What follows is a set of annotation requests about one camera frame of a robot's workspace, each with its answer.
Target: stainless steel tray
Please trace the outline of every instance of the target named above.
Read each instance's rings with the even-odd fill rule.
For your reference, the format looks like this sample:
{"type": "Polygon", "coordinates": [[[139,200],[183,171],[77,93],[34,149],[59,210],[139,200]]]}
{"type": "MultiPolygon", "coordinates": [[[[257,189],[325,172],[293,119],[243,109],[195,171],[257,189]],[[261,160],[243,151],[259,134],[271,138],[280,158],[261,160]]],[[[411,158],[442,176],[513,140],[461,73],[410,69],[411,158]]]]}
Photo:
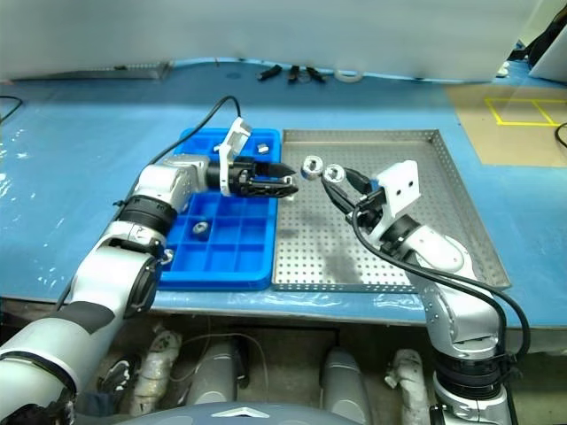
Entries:
{"type": "MultiPolygon", "coordinates": [[[[307,155],[368,176],[395,162],[416,160],[422,196],[411,215],[465,245],[479,279],[494,287],[509,286],[438,130],[284,130],[283,162],[299,169],[307,155]]],[[[415,292],[401,270],[360,245],[319,181],[296,180],[299,192],[278,207],[276,290],[415,292]]]]}

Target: blue table surface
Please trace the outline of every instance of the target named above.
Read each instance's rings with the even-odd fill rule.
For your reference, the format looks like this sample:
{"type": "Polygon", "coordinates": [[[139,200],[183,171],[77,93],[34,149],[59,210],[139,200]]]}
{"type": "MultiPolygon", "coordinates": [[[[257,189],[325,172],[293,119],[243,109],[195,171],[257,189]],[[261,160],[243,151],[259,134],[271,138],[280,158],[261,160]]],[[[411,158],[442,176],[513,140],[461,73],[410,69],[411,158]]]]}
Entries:
{"type": "MultiPolygon", "coordinates": [[[[513,283],[508,293],[533,326],[567,325],[567,169],[483,166],[437,83],[367,77],[290,86],[284,74],[257,82],[263,69],[194,63],[164,81],[1,86],[26,104],[0,127],[0,296],[56,299],[148,158],[232,94],[257,128],[438,128],[513,283]]],[[[528,77],[524,64],[510,70],[494,83],[556,87],[528,77]]],[[[2,102],[0,113],[9,107],[2,102]]],[[[233,118],[227,106],[211,126],[233,118]]],[[[159,291],[153,308],[423,322],[415,295],[159,291]]]]}

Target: cardboard surface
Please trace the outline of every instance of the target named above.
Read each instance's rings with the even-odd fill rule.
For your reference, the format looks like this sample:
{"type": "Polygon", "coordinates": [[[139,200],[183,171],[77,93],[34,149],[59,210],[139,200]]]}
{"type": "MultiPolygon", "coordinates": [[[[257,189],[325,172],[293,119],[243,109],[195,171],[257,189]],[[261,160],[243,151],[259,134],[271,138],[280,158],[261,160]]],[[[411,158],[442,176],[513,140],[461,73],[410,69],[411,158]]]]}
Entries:
{"type": "Polygon", "coordinates": [[[567,89],[446,86],[480,161],[487,165],[567,166],[554,138],[567,121],[567,89]]]}

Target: white robotic arm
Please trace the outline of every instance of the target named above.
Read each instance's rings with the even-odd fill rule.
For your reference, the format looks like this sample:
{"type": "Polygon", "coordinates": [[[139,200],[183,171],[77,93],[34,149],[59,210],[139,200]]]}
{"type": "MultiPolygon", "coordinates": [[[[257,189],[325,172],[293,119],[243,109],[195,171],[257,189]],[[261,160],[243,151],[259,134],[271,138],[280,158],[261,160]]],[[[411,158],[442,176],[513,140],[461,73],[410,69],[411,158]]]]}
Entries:
{"type": "Polygon", "coordinates": [[[378,174],[378,189],[353,169],[334,174],[344,175],[363,197],[351,201],[324,173],[322,185],[331,202],[369,251],[406,270],[422,299],[436,358],[439,404],[431,408],[431,423],[515,423],[504,384],[510,366],[503,348],[506,316],[491,291],[476,282],[466,248],[407,215],[420,197],[417,163],[405,161],[378,174]]]}
{"type": "Polygon", "coordinates": [[[175,155],[140,173],[119,213],[80,264],[69,304],[30,323],[0,347],[3,425],[34,415],[55,417],[85,388],[122,322],[150,309],[167,234],[192,194],[221,186],[225,196],[285,197],[297,191],[286,178],[294,173],[288,166],[238,156],[250,131],[237,118],[221,145],[226,158],[220,162],[175,155]]]}

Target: black cable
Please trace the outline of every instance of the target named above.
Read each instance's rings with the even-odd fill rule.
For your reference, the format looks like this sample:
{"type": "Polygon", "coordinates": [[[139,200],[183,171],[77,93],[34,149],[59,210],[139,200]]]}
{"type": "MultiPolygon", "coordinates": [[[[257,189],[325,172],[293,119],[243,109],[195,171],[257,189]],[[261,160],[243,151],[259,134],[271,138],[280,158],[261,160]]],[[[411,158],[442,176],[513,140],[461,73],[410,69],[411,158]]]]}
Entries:
{"type": "Polygon", "coordinates": [[[490,292],[491,294],[493,294],[497,297],[502,298],[504,301],[509,303],[509,305],[516,312],[518,319],[520,320],[520,322],[522,324],[523,340],[522,340],[522,346],[520,347],[520,349],[517,352],[517,359],[520,359],[521,357],[523,357],[528,352],[528,350],[530,348],[530,343],[531,343],[530,326],[529,326],[529,323],[527,321],[527,318],[525,317],[524,311],[516,303],[516,301],[514,301],[508,295],[503,294],[503,293],[499,292],[498,290],[495,290],[494,288],[486,285],[485,283],[478,282],[478,281],[475,281],[473,279],[464,278],[464,277],[458,276],[456,274],[450,274],[450,273],[447,273],[447,272],[440,272],[439,270],[434,270],[434,269],[430,269],[430,268],[426,268],[426,267],[414,266],[414,265],[411,265],[411,264],[406,263],[404,261],[399,261],[399,260],[395,259],[394,257],[378,250],[371,243],[369,243],[364,238],[364,236],[362,235],[362,232],[360,230],[360,226],[358,224],[359,212],[360,212],[360,206],[357,205],[353,210],[353,230],[354,230],[354,234],[356,235],[357,239],[362,243],[362,245],[367,250],[372,252],[374,255],[376,255],[380,259],[387,261],[390,264],[392,264],[396,267],[399,267],[403,270],[406,270],[410,273],[416,274],[416,275],[421,276],[421,277],[426,278],[426,279],[430,279],[434,282],[437,282],[437,283],[442,284],[444,286],[447,286],[449,288],[459,290],[461,292],[466,293],[467,295],[471,295],[473,297],[479,298],[482,301],[485,301],[487,304],[489,304],[498,313],[498,316],[499,316],[500,321],[501,321],[501,326],[500,326],[500,329],[499,329],[499,346],[501,347],[501,350],[503,352],[505,351],[505,330],[506,330],[507,321],[506,321],[506,314],[504,313],[504,310],[502,309],[501,305],[498,302],[496,302],[496,300],[494,300],[491,297],[488,297],[484,293],[479,292],[477,290],[474,290],[472,288],[469,288],[467,286],[461,285],[459,283],[453,282],[449,279],[455,279],[455,280],[458,280],[458,281],[461,281],[461,282],[466,282],[468,284],[477,286],[477,287],[479,287],[483,290],[490,292]]]}
{"type": "Polygon", "coordinates": [[[185,142],[187,139],[193,137],[201,128],[203,128],[206,125],[207,122],[211,120],[211,118],[217,113],[217,111],[221,109],[221,106],[223,106],[229,100],[232,100],[232,102],[234,102],[234,106],[237,108],[237,116],[238,117],[242,116],[240,112],[240,103],[238,102],[238,100],[234,96],[223,97],[213,106],[213,109],[209,111],[209,113],[201,120],[201,122],[199,122],[187,135],[179,139],[177,142],[169,145],[168,147],[166,147],[166,149],[164,149],[158,155],[153,157],[151,161],[148,162],[148,166],[150,166],[151,164],[155,164],[160,159],[162,159],[168,152],[175,149],[177,146],[185,142]]]}
{"type": "MultiPolygon", "coordinates": [[[[186,140],[193,137],[201,128],[203,128],[206,125],[207,122],[209,122],[211,120],[211,118],[217,113],[217,111],[219,109],[221,109],[221,107],[225,103],[227,103],[229,100],[231,100],[234,103],[234,106],[237,108],[237,116],[241,117],[242,113],[240,111],[240,103],[238,102],[238,100],[234,96],[225,96],[225,97],[221,98],[216,104],[214,104],[211,111],[209,111],[209,113],[187,135],[181,137],[175,143],[172,143],[169,146],[167,146],[166,149],[164,149],[163,151],[158,153],[158,155],[153,157],[150,160],[150,162],[147,163],[146,166],[150,166],[152,164],[155,164],[160,159],[162,159],[168,152],[172,151],[177,146],[179,146],[181,143],[183,143],[186,140]]],[[[138,184],[139,178],[140,178],[140,174],[136,177],[136,180],[134,181],[134,183],[130,187],[130,190],[128,191],[126,199],[128,199],[132,195],[132,193],[134,193],[134,189],[136,188],[136,185],[138,184]]],[[[118,216],[120,215],[120,210],[121,210],[121,208],[119,208],[118,211],[114,214],[113,218],[111,219],[111,222],[115,221],[118,218],[118,216]]],[[[73,284],[72,280],[69,280],[69,282],[67,283],[67,285],[63,289],[63,292],[59,296],[57,303],[55,304],[55,311],[58,311],[63,306],[63,304],[65,303],[65,300],[66,300],[67,296],[69,295],[69,292],[71,292],[72,284],[73,284]]]]}
{"type": "Polygon", "coordinates": [[[555,139],[565,148],[567,148],[567,142],[565,142],[564,139],[562,139],[561,136],[559,136],[559,130],[566,127],[567,127],[567,122],[564,122],[561,126],[555,129],[555,139]]]}
{"type": "Polygon", "coordinates": [[[55,303],[55,311],[56,312],[61,310],[61,307],[63,306],[63,303],[65,303],[65,300],[69,295],[69,292],[71,292],[71,285],[72,284],[73,284],[73,279],[69,279],[69,282],[67,283],[67,285],[63,289],[63,292],[61,292],[61,295],[59,295],[59,298],[57,298],[57,303],[55,303]]]}
{"type": "Polygon", "coordinates": [[[15,113],[24,104],[24,101],[16,96],[1,95],[0,99],[11,99],[17,102],[16,105],[13,108],[11,108],[8,113],[6,113],[3,117],[0,116],[0,123],[6,121],[8,117],[10,117],[10,115],[15,113]]]}
{"type": "Polygon", "coordinates": [[[512,388],[509,382],[504,383],[504,388],[506,389],[506,402],[508,403],[508,410],[510,412],[510,421],[512,425],[518,425],[516,405],[514,404],[514,396],[512,395],[512,388]]]}
{"type": "Polygon", "coordinates": [[[461,292],[464,292],[467,295],[471,295],[472,297],[479,298],[482,301],[485,301],[487,304],[489,304],[498,313],[498,317],[499,317],[501,325],[502,325],[502,326],[500,326],[500,329],[499,329],[498,345],[500,346],[502,353],[504,353],[505,344],[506,344],[506,341],[504,339],[504,329],[506,328],[506,323],[507,323],[506,314],[504,313],[504,309],[502,308],[502,306],[500,304],[498,304],[496,302],[496,300],[494,300],[491,297],[488,297],[486,294],[483,294],[482,292],[479,292],[479,291],[474,290],[472,288],[469,288],[467,286],[461,285],[460,283],[452,282],[452,281],[449,281],[448,279],[442,279],[442,278],[436,276],[435,274],[431,273],[430,270],[432,270],[432,269],[427,269],[427,268],[420,267],[420,266],[414,266],[414,265],[409,264],[405,261],[400,261],[398,259],[395,259],[391,255],[388,255],[385,252],[378,250],[370,242],[368,242],[366,240],[366,238],[362,235],[361,228],[358,224],[359,212],[360,212],[360,206],[357,205],[357,206],[354,207],[354,210],[353,210],[353,230],[354,230],[354,234],[356,235],[356,238],[360,241],[360,243],[362,243],[362,245],[367,250],[369,250],[371,253],[373,253],[374,255],[376,255],[377,257],[382,259],[383,261],[386,261],[386,262],[392,264],[393,266],[401,268],[402,270],[413,273],[417,276],[421,276],[425,279],[429,279],[431,281],[440,283],[440,284],[447,286],[449,288],[452,288],[454,290],[459,290],[461,292]]]}

